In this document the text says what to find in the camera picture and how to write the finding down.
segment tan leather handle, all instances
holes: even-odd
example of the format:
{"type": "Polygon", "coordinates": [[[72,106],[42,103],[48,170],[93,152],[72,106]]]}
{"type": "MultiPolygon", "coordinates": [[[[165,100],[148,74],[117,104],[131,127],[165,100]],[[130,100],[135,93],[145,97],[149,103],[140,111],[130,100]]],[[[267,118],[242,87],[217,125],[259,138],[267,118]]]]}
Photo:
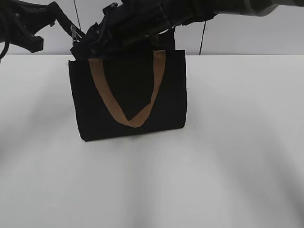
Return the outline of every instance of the tan leather handle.
{"type": "Polygon", "coordinates": [[[155,51],[154,52],[154,90],[151,96],[151,102],[144,107],[133,119],[127,120],[121,106],[114,98],[109,85],[105,78],[104,62],[102,59],[94,58],[89,60],[93,80],[95,86],[104,101],[105,106],[109,110],[111,116],[119,123],[137,128],[141,127],[151,114],[151,110],[155,103],[159,88],[162,83],[163,75],[165,72],[166,65],[166,51],[155,51]]]}

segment cable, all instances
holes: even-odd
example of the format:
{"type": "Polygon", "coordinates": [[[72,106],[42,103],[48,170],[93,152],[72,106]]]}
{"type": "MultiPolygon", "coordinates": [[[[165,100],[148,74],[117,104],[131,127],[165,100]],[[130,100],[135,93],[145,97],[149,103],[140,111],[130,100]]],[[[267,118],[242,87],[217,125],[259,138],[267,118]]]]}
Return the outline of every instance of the cable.
{"type": "Polygon", "coordinates": [[[74,0],[74,6],[75,6],[75,10],[76,10],[76,15],[77,15],[77,20],[78,20],[78,24],[79,24],[79,29],[81,30],[81,25],[80,25],[80,20],[79,20],[79,15],[78,15],[78,9],[77,9],[75,0],[74,0]]]}
{"type": "Polygon", "coordinates": [[[202,35],[202,37],[201,37],[199,55],[201,55],[201,50],[202,50],[202,48],[203,48],[203,41],[204,41],[204,36],[205,36],[205,31],[206,31],[206,24],[207,24],[207,22],[205,21],[205,23],[204,23],[204,29],[203,29],[203,35],[202,35]]]}
{"type": "Polygon", "coordinates": [[[6,18],[4,16],[4,14],[2,13],[2,11],[0,10],[0,23],[3,26],[4,29],[4,40],[5,40],[5,45],[3,48],[3,51],[0,54],[0,61],[1,59],[3,59],[3,57],[7,54],[9,47],[10,47],[10,30],[9,30],[9,25],[6,21],[6,18]]]}

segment black tote bag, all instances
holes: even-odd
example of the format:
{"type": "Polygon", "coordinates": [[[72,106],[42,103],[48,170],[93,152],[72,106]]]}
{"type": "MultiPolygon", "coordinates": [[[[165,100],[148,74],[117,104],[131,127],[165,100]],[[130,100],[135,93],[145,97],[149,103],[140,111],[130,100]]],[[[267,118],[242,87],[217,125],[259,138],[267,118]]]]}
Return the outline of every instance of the black tote bag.
{"type": "Polygon", "coordinates": [[[84,141],[185,126],[184,51],[129,53],[69,62],[71,89],[84,141]]]}

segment white backdrop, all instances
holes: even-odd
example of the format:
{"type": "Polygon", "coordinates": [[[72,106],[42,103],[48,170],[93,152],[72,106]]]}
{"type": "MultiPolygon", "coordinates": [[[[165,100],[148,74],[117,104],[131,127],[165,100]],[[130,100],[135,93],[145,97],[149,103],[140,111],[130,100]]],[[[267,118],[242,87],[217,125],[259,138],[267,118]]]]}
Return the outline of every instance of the white backdrop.
{"type": "MultiPolygon", "coordinates": [[[[49,4],[51,0],[28,0],[49,4]]],[[[118,0],[76,0],[83,31],[100,22],[102,9],[118,0]]],[[[73,0],[57,0],[63,11],[77,24],[73,0]]],[[[304,9],[279,7],[264,18],[220,15],[207,23],[203,54],[207,55],[301,55],[304,54],[304,9]]],[[[188,55],[197,55],[203,24],[179,27],[176,33],[178,49],[188,55]]],[[[69,54],[71,40],[56,25],[40,33],[45,39],[45,49],[40,54],[69,54]]],[[[11,47],[10,53],[26,54],[26,50],[11,47]]]]}

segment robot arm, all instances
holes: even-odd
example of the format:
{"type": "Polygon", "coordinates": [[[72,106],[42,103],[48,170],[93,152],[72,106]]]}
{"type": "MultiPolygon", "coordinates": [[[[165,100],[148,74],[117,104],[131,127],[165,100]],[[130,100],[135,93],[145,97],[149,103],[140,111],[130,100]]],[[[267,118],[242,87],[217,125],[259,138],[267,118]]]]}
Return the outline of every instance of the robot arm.
{"type": "Polygon", "coordinates": [[[64,15],[56,3],[48,6],[19,0],[0,0],[0,42],[12,43],[31,52],[43,49],[40,29],[57,19],[73,37],[76,59],[108,57],[135,50],[148,43],[157,46],[164,31],[176,26],[213,19],[217,14],[265,16],[278,5],[304,7],[304,0],[122,0],[103,9],[104,19],[85,35],[64,15]]]}

